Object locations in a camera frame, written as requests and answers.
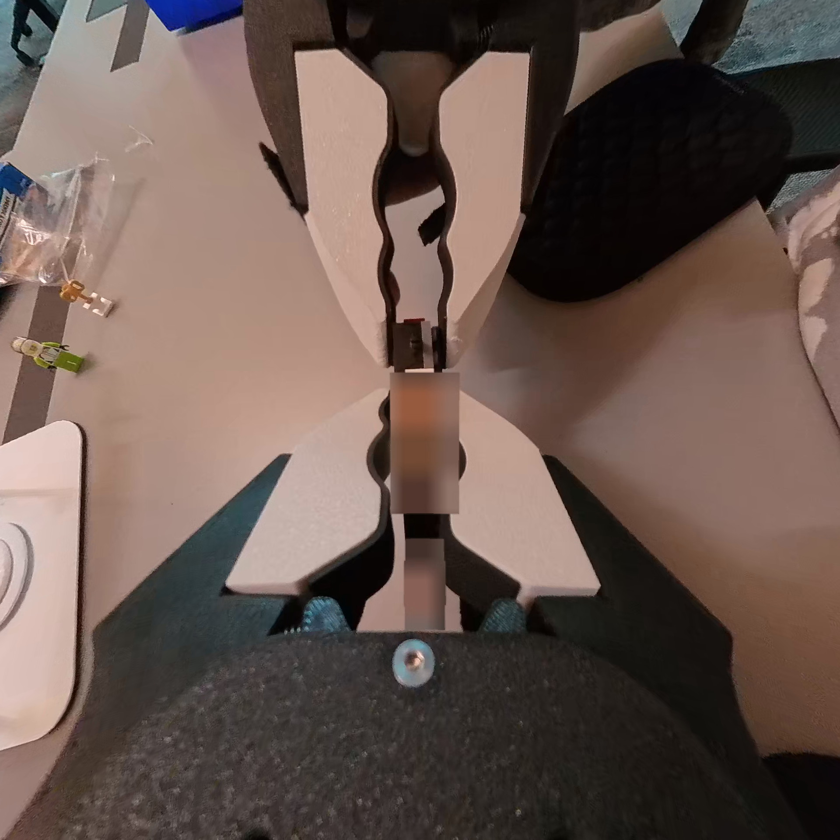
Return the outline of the blue storage bin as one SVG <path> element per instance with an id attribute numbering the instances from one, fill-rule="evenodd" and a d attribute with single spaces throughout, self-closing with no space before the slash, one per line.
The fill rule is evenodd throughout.
<path id="1" fill-rule="evenodd" d="M 194 30 L 242 13 L 243 1 L 146 1 L 166 30 Z"/>

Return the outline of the small gold trophy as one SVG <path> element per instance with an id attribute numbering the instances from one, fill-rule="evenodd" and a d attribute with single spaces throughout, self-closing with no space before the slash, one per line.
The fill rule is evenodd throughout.
<path id="1" fill-rule="evenodd" d="M 65 280 L 59 289 L 59 299 L 100 318 L 107 318 L 117 304 L 100 293 L 88 289 L 79 280 Z"/>

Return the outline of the white book stand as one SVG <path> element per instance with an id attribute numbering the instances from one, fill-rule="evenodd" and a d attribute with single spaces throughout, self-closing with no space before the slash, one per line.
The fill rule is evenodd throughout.
<path id="1" fill-rule="evenodd" d="M 78 425 L 1 447 L 1 750 L 39 740 L 77 683 L 81 508 Z"/>

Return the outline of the orange white lego car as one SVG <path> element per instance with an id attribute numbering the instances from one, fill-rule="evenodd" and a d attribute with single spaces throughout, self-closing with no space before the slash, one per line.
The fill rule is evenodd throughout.
<path id="1" fill-rule="evenodd" d="M 417 553 L 442 543 L 459 512 L 459 375 L 446 370 L 445 341 L 430 322 L 399 322 L 392 337 L 391 505 Z"/>

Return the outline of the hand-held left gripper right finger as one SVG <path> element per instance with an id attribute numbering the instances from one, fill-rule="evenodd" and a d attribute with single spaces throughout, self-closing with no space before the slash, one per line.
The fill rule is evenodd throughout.
<path id="1" fill-rule="evenodd" d="M 591 597 L 601 589 L 592 562 L 534 443 L 508 421 L 463 421 L 465 472 L 455 541 L 479 562 L 465 599 Z"/>

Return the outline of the clear plastic bag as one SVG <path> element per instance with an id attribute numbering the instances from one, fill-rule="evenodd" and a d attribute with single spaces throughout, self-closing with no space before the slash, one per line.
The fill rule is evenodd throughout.
<path id="1" fill-rule="evenodd" d="M 26 206 L 1 255 L 1 286 L 60 287 L 89 282 L 97 262 L 114 184 L 110 161 L 95 157 L 32 178 L 2 162 L 2 183 L 30 182 Z"/>

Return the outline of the blue cardboard box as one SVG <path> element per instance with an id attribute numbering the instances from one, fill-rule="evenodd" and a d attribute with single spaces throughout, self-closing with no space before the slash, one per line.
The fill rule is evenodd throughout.
<path id="1" fill-rule="evenodd" d="M 12 234 L 24 211 L 30 182 L 2 183 L 1 190 L 1 255 L 11 244 Z"/>

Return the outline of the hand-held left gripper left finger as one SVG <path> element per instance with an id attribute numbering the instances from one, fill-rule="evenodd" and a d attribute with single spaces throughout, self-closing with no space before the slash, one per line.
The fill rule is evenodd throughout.
<path id="1" fill-rule="evenodd" d="M 290 454 L 226 587 L 241 595 L 326 595 L 364 607 L 393 571 L 387 490 L 372 452 L 387 392 L 316 426 Z"/>

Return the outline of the green minifigure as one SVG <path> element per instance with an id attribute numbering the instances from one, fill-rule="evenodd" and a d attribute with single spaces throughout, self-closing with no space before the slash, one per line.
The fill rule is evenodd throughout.
<path id="1" fill-rule="evenodd" d="M 16 337 L 10 343 L 14 352 L 31 359 L 39 368 L 49 371 L 78 373 L 85 362 L 84 357 L 69 351 L 58 342 L 39 342 L 27 337 Z"/>

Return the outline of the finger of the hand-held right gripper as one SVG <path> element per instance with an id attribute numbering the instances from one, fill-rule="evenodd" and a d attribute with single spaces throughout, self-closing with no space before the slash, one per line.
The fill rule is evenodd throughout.
<path id="1" fill-rule="evenodd" d="M 373 361 L 390 365 L 392 252 L 379 195 L 393 115 L 380 82 L 336 48 L 295 54 L 308 210 L 304 219 L 344 317 Z"/>
<path id="2" fill-rule="evenodd" d="M 529 72 L 527 53 L 490 51 L 440 97 L 440 152 L 453 183 L 442 242 L 447 365 L 476 339 L 522 229 Z"/>

